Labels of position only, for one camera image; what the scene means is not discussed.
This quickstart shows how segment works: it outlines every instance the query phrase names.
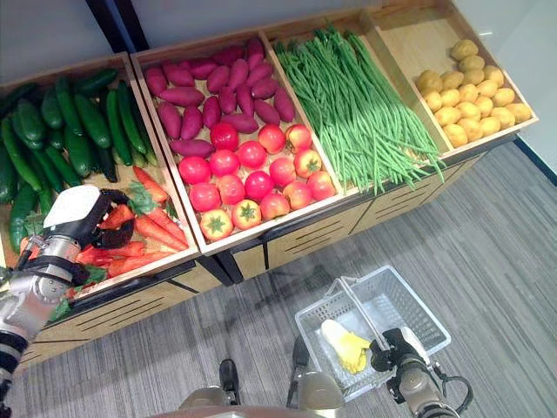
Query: potato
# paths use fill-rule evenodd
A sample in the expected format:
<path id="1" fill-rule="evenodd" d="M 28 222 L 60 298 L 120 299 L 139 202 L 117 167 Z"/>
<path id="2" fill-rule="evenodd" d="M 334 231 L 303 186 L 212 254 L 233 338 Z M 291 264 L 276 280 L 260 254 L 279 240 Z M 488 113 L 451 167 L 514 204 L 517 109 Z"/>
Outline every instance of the potato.
<path id="1" fill-rule="evenodd" d="M 530 119 L 532 117 L 532 109 L 523 103 L 511 103 L 505 106 L 513 115 L 517 124 Z"/>
<path id="2" fill-rule="evenodd" d="M 458 41 L 451 49 L 451 57 L 457 61 L 462 61 L 464 58 L 476 54 L 478 54 L 478 47 L 470 39 Z"/>
<path id="3" fill-rule="evenodd" d="M 470 103 L 475 102 L 476 98 L 478 98 L 478 95 L 480 94 L 476 86 L 473 84 L 462 85 L 459 88 L 459 92 L 460 92 L 460 101 L 470 102 Z"/>
<path id="4" fill-rule="evenodd" d="M 468 142 L 477 141 L 483 137 L 480 122 L 477 120 L 462 118 L 459 120 L 459 125 L 464 128 L 464 132 L 466 132 L 466 136 L 468 137 Z"/>
<path id="5" fill-rule="evenodd" d="M 491 116 L 496 117 L 501 122 L 501 129 L 510 128 L 515 124 L 514 114 L 505 107 L 494 107 Z"/>
<path id="6" fill-rule="evenodd" d="M 501 122 L 495 116 L 488 116 L 480 121 L 480 128 L 484 137 L 487 137 L 500 131 Z"/>
<path id="7" fill-rule="evenodd" d="M 459 62 L 459 70 L 462 72 L 467 72 L 470 70 L 483 70 L 486 62 L 484 58 L 478 55 L 471 55 L 470 57 L 464 58 Z"/>
<path id="8" fill-rule="evenodd" d="M 441 107 L 435 112 L 435 118 L 441 126 L 456 124 L 460 119 L 460 111 L 454 107 Z"/>
<path id="9" fill-rule="evenodd" d="M 493 100 L 491 98 L 479 96 L 474 104 L 480 108 L 481 116 L 483 118 L 487 118 L 491 115 L 491 110 L 493 109 Z"/>
<path id="10" fill-rule="evenodd" d="M 477 87 L 480 92 L 480 96 L 486 96 L 487 98 L 492 98 L 497 92 L 497 82 L 493 80 L 482 81 Z"/>
<path id="11" fill-rule="evenodd" d="M 456 108 L 460 111 L 461 118 L 473 119 L 478 122 L 480 121 L 481 111 L 474 103 L 463 102 L 457 105 Z"/>
<path id="12" fill-rule="evenodd" d="M 493 104 L 495 107 L 505 107 L 514 101 L 514 91 L 507 87 L 498 89 L 493 96 Z"/>
<path id="13" fill-rule="evenodd" d="M 441 92 L 443 107 L 454 107 L 460 103 L 460 92 L 456 89 Z"/>
<path id="14" fill-rule="evenodd" d="M 464 79 L 464 74 L 460 71 L 447 71 L 441 74 L 441 80 L 443 81 L 443 90 L 458 89 L 462 84 Z"/>
<path id="15" fill-rule="evenodd" d="M 443 90 L 443 81 L 435 71 L 425 70 L 416 79 L 416 87 L 418 87 L 419 91 L 427 89 L 441 91 Z"/>
<path id="16" fill-rule="evenodd" d="M 427 105 L 433 112 L 436 112 L 441 107 L 443 107 L 443 102 L 441 101 L 441 95 L 439 94 L 438 91 L 427 89 L 422 91 L 421 94 L 424 97 L 424 100 L 426 101 Z"/>
<path id="17" fill-rule="evenodd" d="M 505 83 L 503 71 L 493 65 L 486 65 L 486 68 L 484 68 L 484 74 L 486 76 L 486 80 L 493 80 L 497 83 L 497 87 L 499 88 L 501 88 Z"/>
<path id="18" fill-rule="evenodd" d="M 466 145 L 468 143 L 468 137 L 466 136 L 466 131 L 460 125 L 450 124 L 443 128 L 443 131 L 453 144 L 453 147 L 458 148 L 459 146 Z"/>

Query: sweet potato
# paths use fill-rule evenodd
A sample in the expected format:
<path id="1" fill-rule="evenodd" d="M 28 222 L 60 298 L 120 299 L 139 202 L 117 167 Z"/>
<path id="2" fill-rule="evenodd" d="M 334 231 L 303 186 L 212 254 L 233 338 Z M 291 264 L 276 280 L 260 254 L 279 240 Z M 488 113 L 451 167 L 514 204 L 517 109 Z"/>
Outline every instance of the sweet potato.
<path id="1" fill-rule="evenodd" d="M 166 135 L 176 139 L 180 135 L 181 117 L 174 104 L 161 102 L 157 108 L 158 118 L 164 126 Z"/>
<path id="2" fill-rule="evenodd" d="M 288 93 L 283 87 L 277 87 L 275 91 L 274 106 L 282 120 L 287 123 L 294 120 L 294 116 L 296 116 L 294 103 L 290 100 Z"/>
<path id="3" fill-rule="evenodd" d="M 160 67 L 148 68 L 145 72 L 145 81 L 149 91 L 155 96 L 166 90 L 166 77 Z"/>
<path id="4" fill-rule="evenodd" d="M 259 118 L 266 124 L 279 125 L 280 116 L 277 111 L 266 101 L 258 99 L 253 102 L 253 107 Z"/>
<path id="5" fill-rule="evenodd" d="M 224 115 L 220 120 L 234 126 L 240 133 L 254 133 L 259 128 L 257 121 L 244 113 Z"/>
<path id="6" fill-rule="evenodd" d="M 203 124 L 211 129 L 220 120 L 220 104 L 217 96 L 211 96 L 203 105 Z"/>
<path id="7" fill-rule="evenodd" d="M 182 107 L 191 105 L 199 106 L 205 98 L 203 93 L 195 87 L 173 87 L 171 89 L 166 89 L 158 96 L 174 105 Z"/>
<path id="8" fill-rule="evenodd" d="M 182 117 L 182 129 L 180 130 L 181 139 L 192 139 L 203 128 L 203 116 L 201 111 L 195 106 L 188 106 Z"/>

